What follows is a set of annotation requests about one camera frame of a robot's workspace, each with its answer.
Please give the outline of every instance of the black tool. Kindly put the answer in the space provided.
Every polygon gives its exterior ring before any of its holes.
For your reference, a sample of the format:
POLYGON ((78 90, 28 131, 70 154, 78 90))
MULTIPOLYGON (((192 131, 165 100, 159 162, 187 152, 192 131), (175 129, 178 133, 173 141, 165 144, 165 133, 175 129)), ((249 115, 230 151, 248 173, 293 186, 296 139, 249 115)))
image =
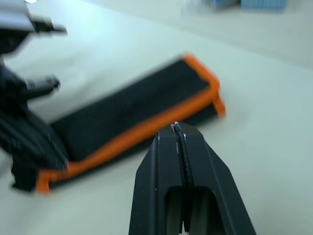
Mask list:
POLYGON ((32 34, 66 32, 46 19, 28 20, 33 30, 0 27, 0 147, 13 158, 13 186, 23 190, 34 188, 38 168, 64 170, 68 162, 63 142, 27 106, 29 100, 52 93, 59 80, 47 76, 24 81, 2 62, 3 55, 15 52, 32 34))
POLYGON ((234 179, 193 126, 161 129, 136 174, 129 235, 255 235, 234 179))

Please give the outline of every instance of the blurry object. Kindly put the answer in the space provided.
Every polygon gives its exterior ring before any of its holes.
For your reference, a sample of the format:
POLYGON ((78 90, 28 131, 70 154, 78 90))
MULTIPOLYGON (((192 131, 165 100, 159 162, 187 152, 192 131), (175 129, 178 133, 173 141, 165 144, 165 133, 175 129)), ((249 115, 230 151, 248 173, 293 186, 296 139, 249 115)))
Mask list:
POLYGON ((184 0, 183 12, 199 12, 207 9, 224 9, 239 3, 240 0, 184 0))
POLYGON ((285 9, 287 0, 241 0, 241 8, 251 10, 274 10, 285 9))
POLYGON ((14 52, 31 33, 66 32, 50 20, 30 16, 24 0, 0 1, 0 56, 14 52))
POLYGON ((53 129, 29 111, 27 102, 52 93, 60 82, 54 76, 25 82, 2 61, 30 34, 66 32, 50 21, 33 19, 24 0, 0 2, 0 147, 13 158, 16 188, 31 190, 39 167, 64 169, 67 152, 53 129))

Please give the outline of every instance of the blue box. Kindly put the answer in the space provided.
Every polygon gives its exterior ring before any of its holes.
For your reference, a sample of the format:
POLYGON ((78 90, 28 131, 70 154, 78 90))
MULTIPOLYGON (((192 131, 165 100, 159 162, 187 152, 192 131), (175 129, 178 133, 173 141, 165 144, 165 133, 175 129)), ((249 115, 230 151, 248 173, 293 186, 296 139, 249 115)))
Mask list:
POLYGON ((243 9, 283 10, 287 0, 241 0, 243 9))

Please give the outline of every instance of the white surface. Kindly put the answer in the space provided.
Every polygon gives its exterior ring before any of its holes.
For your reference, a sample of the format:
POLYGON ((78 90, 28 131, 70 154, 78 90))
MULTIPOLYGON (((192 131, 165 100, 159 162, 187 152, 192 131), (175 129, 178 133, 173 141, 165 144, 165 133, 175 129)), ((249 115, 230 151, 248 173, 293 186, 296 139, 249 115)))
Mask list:
POLYGON ((186 14, 188 0, 85 0, 167 23, 206 38, 232 43, 313 69, 313 0, 288 0, 285 11, 203 9, 186 14))
MULTIPOLYGON (((6 64, 24 77, 53 73, 62 87, 31 105, 51 121, 126 86, 182 52, 220 78, 225 118, 200 126, 230 168, 258 235, 310 235, 313 225, 313 72, 254 52, 75 0, 31 12, 68 28, 33 39, 6 64)), ((0 156, 0 234, 126 235, 134 177, 145 152, 53 192, 8 188, 0 156)))

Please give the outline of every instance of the table surface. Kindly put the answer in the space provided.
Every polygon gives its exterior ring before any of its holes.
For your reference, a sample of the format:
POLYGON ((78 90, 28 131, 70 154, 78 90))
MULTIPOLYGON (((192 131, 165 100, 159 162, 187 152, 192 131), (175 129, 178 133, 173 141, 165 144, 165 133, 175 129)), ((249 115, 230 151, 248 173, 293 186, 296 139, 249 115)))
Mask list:
MULTIPOLYGON (((78 0, 30 5, 68 28, 33 38, 7 66, 25 78, 54 74, 62 87, 31 103, 55 120, 117 91, 184 52, 220 79, 226 117, 199 127, 230 168, 259 235, 310 235, 313 225, 313 72, 191 32, 78 0)), ((146 151, 50 197, 10 189, 0 155, 0 234, 128 233, 134 177, 146 151)))
POLYGON ((288 0, 282 12, 222 11, 190 3, 203 0, 85 0, 270 55, 313 70, 313 0, 288 0))

